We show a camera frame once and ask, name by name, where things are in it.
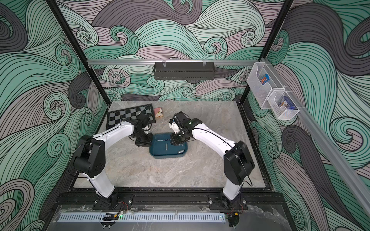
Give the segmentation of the teal plastic storage box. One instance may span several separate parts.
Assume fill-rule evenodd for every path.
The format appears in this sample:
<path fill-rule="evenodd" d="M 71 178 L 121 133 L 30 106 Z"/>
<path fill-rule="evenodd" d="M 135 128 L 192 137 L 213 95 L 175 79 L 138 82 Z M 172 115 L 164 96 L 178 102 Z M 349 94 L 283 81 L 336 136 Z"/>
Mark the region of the teal plastic storage box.
<path fill-rule="evenodd" d="M 171 133 L 158 133 L 153 135 L 153 140 L 149 148 L 149 153 L 156 159 L 183 157 L 188 151 L 187 142 L 178 146 L 172 145 L 169 141 L 158 141 L 161 139 L 171 139 Z"/>

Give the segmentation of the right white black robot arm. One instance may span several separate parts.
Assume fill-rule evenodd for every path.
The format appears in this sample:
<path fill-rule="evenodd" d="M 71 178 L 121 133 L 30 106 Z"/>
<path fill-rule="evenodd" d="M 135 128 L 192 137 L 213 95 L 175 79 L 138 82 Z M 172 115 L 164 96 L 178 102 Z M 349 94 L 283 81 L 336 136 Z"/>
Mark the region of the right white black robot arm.
<path fill-rule="evenodd" d="M 173 130 L 171 144 L 179 146 L 191 139 L 200 141 L 214 150 L 223 160 L 227 180 L 222 196 L 234 201 L 240 194 L 244 180 L 255 168 L 255 163 L 246 143 L 232 141 L 208 128 L 200 119 L 190 119 L 185 113 L 176 113 L 169 120 Z"/>

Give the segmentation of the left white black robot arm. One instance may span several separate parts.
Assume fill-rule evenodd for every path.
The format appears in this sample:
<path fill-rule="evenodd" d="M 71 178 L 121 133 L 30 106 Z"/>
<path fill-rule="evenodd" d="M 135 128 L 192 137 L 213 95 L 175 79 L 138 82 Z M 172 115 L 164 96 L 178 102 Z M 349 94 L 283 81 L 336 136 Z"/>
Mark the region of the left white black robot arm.
<path fill-rule="evenodd" d="M 149 132 L 149 116 L 140 113 L 136 119 L 122 119 L 118 125 L 105 132 L 80 138 L 73 157 L 74 168 L 87 178 L 98 196 L 110 198 L 115 190 L 106 172 L 106 150 L 128 137 L 135 140 L 138 147 L 149 147 L 153 134 Z"/>

